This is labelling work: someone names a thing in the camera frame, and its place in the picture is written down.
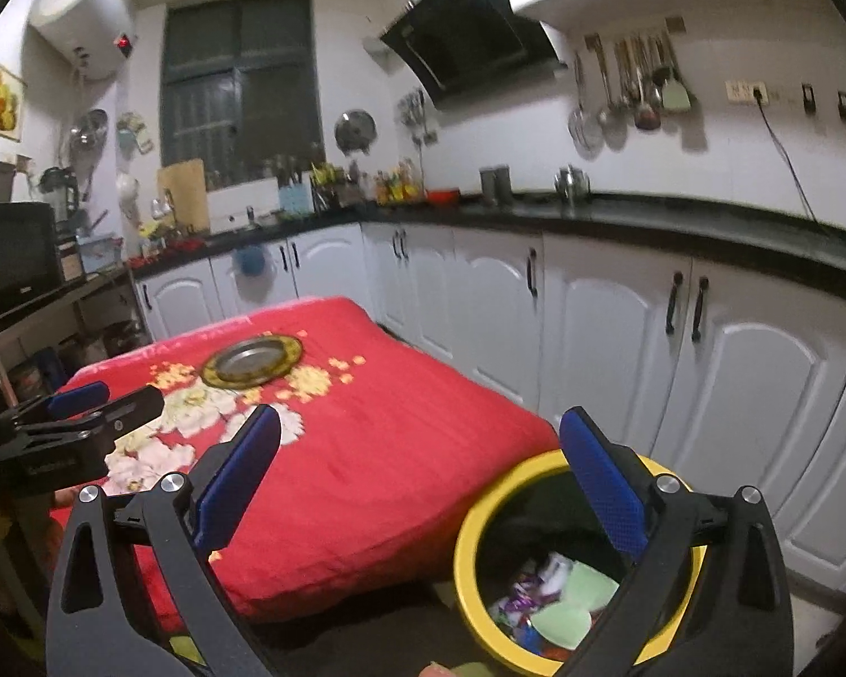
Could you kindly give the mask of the person's left hand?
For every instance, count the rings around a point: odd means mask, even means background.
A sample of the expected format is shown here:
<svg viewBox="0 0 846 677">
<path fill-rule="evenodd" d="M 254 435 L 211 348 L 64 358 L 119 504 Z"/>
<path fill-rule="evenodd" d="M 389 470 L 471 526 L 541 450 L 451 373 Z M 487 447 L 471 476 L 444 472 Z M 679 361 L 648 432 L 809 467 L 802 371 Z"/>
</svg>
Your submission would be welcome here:
<svg viewBox="0 0 846 677">
<path fill-rule="evenodd" d="M 458 675 L 452 669 L 446 668 L 446 666 L 431 662 L 425 668 L 421 669 L 418 677 L 458 677 Z"/>
</svg>

